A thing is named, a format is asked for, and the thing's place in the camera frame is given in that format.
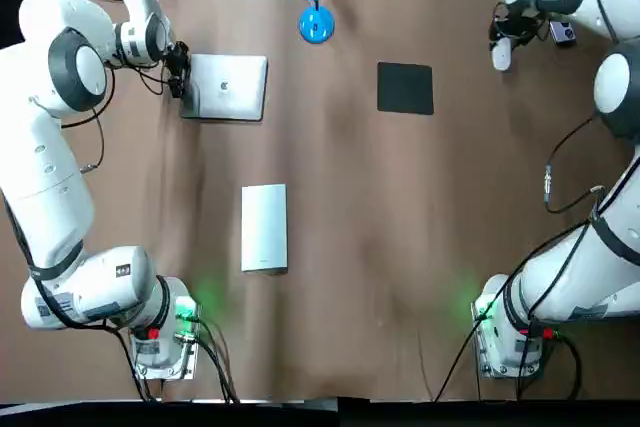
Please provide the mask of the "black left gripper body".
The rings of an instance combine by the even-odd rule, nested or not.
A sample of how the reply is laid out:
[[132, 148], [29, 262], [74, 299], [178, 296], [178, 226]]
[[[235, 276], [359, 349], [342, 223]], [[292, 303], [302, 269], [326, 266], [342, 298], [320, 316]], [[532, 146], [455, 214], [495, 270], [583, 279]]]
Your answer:
[[170, 52], [166, 56], [169, 82], [186, 82], [189, 77], [189, 55], [185, 52]]

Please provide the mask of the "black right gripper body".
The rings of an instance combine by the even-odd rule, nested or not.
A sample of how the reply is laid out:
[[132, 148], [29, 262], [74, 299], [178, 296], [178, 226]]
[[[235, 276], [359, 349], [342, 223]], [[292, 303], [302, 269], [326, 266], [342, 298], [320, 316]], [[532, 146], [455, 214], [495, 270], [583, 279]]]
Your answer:
[[527, 9], [511, 7], [504, 1], [497, 3], [497, 17], [505, 20], [506, 39], [514, 42], [516, 34], [525, 30], [537, 30], [540, 37], [540, 29], [544, 25], [544, 15], [539, 12], [529, 12]]

